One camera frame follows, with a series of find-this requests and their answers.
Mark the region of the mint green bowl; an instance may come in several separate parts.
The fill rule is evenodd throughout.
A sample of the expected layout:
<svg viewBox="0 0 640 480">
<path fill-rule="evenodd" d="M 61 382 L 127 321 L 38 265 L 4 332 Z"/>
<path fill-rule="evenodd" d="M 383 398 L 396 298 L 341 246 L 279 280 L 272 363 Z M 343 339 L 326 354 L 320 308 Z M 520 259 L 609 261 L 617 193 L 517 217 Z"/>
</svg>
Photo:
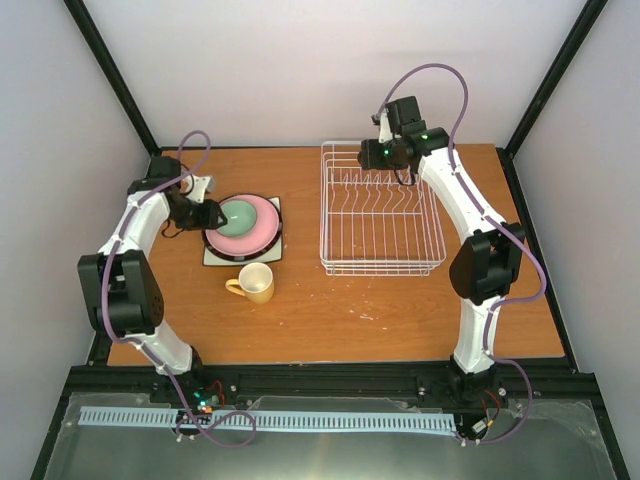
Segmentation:
<svg viewBox="0 0 640 480">
<path fill-rule="evenodd" d="M 240 237 L 247 234 L 257 221 L 255 208 L 247 201 L 233 198 L 221 204 L 227 223 L 217 229 L 225 237 Z"/>
</svg>

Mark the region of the yellow mug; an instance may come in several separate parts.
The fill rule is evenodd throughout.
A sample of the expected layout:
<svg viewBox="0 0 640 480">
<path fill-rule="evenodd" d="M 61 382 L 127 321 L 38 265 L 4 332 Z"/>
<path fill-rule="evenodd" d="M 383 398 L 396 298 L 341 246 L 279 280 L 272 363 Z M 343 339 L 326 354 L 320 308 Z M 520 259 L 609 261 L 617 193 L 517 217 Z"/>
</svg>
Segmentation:
<svg viewBox="0 0 640 480">
<path fill-rule="evenodd" d="M 275 290 L 273 271 L 264 263 L 247 264 L 237 278 L 226 281 L 225 288 L 253 303 L 265 304 L 272 299 Z"/>
</svg>

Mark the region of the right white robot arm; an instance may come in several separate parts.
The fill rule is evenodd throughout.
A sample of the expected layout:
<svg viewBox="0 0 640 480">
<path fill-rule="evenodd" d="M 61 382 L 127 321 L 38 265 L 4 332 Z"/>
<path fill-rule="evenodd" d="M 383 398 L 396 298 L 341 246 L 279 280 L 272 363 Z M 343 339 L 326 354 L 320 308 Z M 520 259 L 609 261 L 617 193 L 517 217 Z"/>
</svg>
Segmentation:
<svg viewBox="0 0 640 480">
<path fill-rule="evenodd" d="M 452 137 L 441 127 L 427 127 L 415 97 L 386 103 L 373 122 L 379 134 L 362 141 L 360 167 L 407 172 L 410 185 L 426 183 L 460 239 L 449 267 L 451 285 L 461 300 L 461 319 L 448 384 L 455 402 L 470 403 L 493 381 L 499 303 L 518 279 L 524 229 L 519 223 L 506 223 L 484 198 Z"/>
</svg>

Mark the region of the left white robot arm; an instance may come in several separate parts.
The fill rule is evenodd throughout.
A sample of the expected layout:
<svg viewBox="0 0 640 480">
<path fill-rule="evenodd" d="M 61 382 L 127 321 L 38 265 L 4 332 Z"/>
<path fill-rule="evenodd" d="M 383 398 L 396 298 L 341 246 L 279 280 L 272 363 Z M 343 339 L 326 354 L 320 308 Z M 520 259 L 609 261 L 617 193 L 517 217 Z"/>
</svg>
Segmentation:
<svg viewBox="0 0 640 480">
<path fill-rule="evenodd" d="M 149 256 L 162 229 L 215 230 L 227 224 L 218 202 L 207 197 L 214 179 L 186 170 L 176 158 L 155 156 L 146 175 L 127 189 L 126 206 L 99 252 L 82 256 L 77 271 L 91 326 L 115 344 L 129 344 L 161 375 L 174 375 L 172 388 L 186 402 L 201 400 L 208 378 L 199 356 L 165 319 L 164 298 Z"/>
</svg>

